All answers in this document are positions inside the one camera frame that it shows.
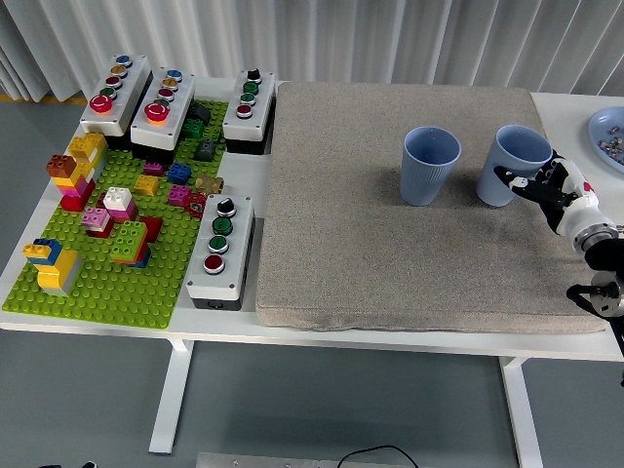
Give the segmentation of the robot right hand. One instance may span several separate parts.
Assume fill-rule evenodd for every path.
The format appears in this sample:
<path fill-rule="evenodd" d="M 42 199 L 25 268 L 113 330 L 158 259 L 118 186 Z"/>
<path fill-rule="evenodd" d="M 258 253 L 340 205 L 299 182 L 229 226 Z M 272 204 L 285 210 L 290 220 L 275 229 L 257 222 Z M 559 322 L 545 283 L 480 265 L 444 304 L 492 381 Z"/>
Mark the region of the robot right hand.
<path fill-rule="evenodd" d="M 616 224 L 603 214 L 599 199 L 576 165 L 553 152 L 532 178 L 497 166 L 493 172 L 516 195 L 536 203 L 550 228 L 584 252 L 605 239 L 616 239 Z"/>

